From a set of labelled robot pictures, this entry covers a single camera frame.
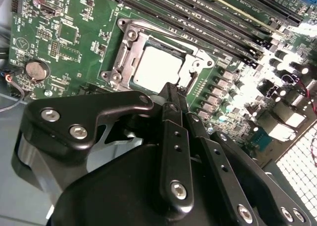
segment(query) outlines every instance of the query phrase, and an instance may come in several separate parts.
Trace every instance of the black metal arm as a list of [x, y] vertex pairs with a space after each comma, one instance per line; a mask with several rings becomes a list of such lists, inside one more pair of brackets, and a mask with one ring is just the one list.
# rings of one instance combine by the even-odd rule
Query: black metal arm
[[[48, 225], [311, 225], [226, 134], [207, 135], [184, 90], [167, 83], [152, 99], [130, 91], [26, 107], [12, 166], [50, 194]], [[88, 173], [100, 125], [107, 143], [133, 135], [143, 145]]]

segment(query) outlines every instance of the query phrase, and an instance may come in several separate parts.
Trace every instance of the mesh grille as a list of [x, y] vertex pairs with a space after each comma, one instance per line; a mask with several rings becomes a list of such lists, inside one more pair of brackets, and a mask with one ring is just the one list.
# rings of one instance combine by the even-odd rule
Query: mesh grille
[[312, 127], [278, 162], [277, 166], [317, 221], [317, 168], [311, 145], [317, 149], [317, 124]]

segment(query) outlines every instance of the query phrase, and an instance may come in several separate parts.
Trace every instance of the silver screw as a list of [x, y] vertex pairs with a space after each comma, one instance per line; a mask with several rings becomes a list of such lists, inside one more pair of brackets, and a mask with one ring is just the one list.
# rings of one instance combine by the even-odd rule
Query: silver screw
[[86, 138], [88, 135], [87, 130], [82, 126], [71, 127], [69, 133], [71, 136], [79, 140]]
[[128, 37], [134, 41], [138, 38], [138, 34], [134, 30], [129, 30]]
[[51, 97], [51, 96], [53, 95], [53, 91], [51, 91], [51, 90], [45, 90], [44, 95], [45, 95], [46, 97]]
[[220, 134], [220, 137], [222, 138], [223, 141], [227, 141], [227, 137], [224, 136], [222, 133]]
[[179, 200], [184, 200], [187, 196], [187, 192], [185, 187], [179, 182], [173, 182], [171, 184], [172, 193]]
[[140, 100], [144, 102], [145, 104], [149, 103], [149, 100], [148, 98], [146, 98], [146, 96], [140, 96]]
[[60, 119], [60, 115], [55, 110], [44, 110], [41, 112], [41, 117], [48, 122], [56, 122]]
[[170, 106], [170, 108], [172, 109], [172, 110], [174, 110], [174, 111], [178, 111], [178, 108], [176, 107], [176, 105], [174, 105], [174, 104], [170, 104], [169, 105]]
[[192, 114], [192, 118], [194, 121], [199, 122], [199, 118], [196, 115]]
[[112, 79], [115, 81], [118, 81], [119, 79], [121, 79], [121, 75], [120, 74], [114, 74], [112, 75]]
[[301, 213], [299, 213], [298, 212], [298, 210], [296, 210], [296, 209], [293, 209], [293, 212], [294, 212], [294, 214], [296, 215], [296, 217], [302, 222], [302, 223], [304, 223], [305, 222], [305, 219], [304, 219], [304, 217], [302, 216], [302, 214]]
[[284, 217], [289, 221], [289, 222], [293, 222], [293, 216], [283, 207], [281, 207], [282, 213], [284, 215]]
[[243, 218], [243, 220], [246, 223], [252, 224], [252, 222], [253, 222], [252, 215], [251, 215], [250, 211], [246, 207], [244, 207], [243, 205], [239, 205], [238, 206], [238, 212], [239, 212], [239, 215]]

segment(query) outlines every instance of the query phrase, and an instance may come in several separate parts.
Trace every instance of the screw hole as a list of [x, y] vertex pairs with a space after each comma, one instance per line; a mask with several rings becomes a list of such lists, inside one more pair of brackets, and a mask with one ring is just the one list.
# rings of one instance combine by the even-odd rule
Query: screw hole
[[182, 149], [181, 149], [178, 145], [175, 145], [174, 148], [175, 148], [175, 150], [178, 151], [179, 153], [182, 152]]
[[220, 152], [217, 149], [214, 149], [214, 153], [216, 153], [217, 155], [220, 155]]
[[221, 169], [225, 172], [228, 172], [228, 169], [224, 165], [221, 165]]
[[146, 104], [149, 103], [148, 98], [146, 98], [145, 96], [140, 96], [140, 100], [141, 100], [142, 102], [146, 103]]
[[174, 133], [174, 135], [177, 136], [177, 137], [181, 137], [180, 133], [177, 132], [177, 131]]

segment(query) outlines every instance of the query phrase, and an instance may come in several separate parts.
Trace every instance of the motherboard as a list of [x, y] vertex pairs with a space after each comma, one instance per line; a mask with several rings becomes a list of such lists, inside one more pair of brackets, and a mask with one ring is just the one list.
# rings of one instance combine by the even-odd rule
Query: motherboard
[[317, 0], [12, 0], [12, 12], [8, 71], [26, 101], [171, 82], [209, 133], [259, 151], [306, 120], [295, 84], [311, 71]]

